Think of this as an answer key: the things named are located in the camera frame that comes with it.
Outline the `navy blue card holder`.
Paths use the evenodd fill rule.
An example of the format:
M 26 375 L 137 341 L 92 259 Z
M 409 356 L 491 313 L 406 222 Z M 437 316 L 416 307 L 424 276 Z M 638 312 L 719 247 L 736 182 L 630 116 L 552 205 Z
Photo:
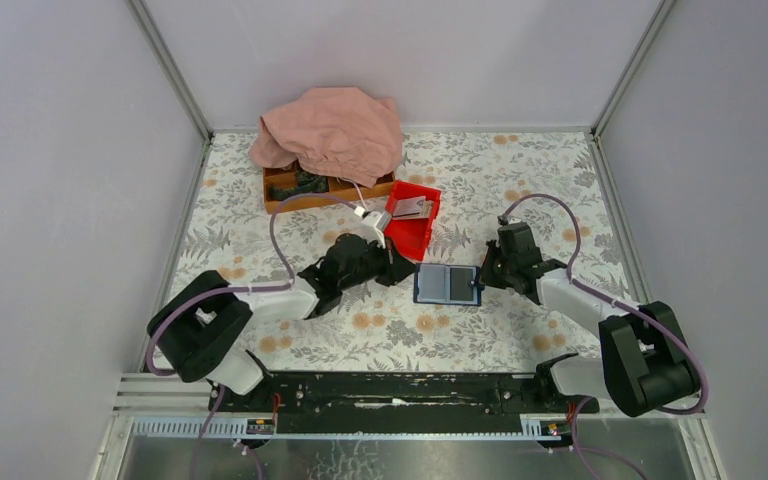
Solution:
M 480 268 L 467 265 L 419 263 L 413 301 L 416 304 L 480 306 L 483 286 Z

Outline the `grey card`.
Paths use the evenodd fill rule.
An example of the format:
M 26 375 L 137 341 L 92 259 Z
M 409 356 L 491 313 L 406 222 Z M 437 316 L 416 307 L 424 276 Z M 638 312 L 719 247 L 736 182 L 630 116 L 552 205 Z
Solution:
M 419 220 L 428 219 L 433 213 L 435 202 L 424 197 L 412 197 L 398 199 L 392 210 L 392 218 L 395 220 Z

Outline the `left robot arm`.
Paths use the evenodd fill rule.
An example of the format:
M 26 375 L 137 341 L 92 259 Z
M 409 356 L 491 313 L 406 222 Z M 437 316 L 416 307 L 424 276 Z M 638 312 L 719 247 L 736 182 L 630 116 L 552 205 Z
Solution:
M 285 283 L 233 286 L 216 270 L 198 275 L 148 323 L 148 370 L 184 383 L 207 380 L 231 391 L 248 411 L 269 401 L 270 385 L 255 355 L 236 350 L 246 326 L 318 318 L 340 305 L 346 290 L 373 281 L 394 286 L 415 271 L 391 239 L 343 234 L 324 256 Z

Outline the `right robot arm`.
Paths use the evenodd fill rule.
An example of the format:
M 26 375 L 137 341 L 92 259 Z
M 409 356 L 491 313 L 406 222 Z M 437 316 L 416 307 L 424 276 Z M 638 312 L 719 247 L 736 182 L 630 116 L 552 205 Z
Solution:
M 481 284 L 513 290 L 575 321 L 599 341 L 597 358 L 564 354 L 536 367 L 533 396 L 539 407 L 557 412 L 571 400 L 595 397 L 637 417 L 701 394 L 702 375 L 668 305 L 626 305 L 571 278 L 567 264 L 543 257 L 525 222 L 502 216 L 497 234 L 487 243 Z

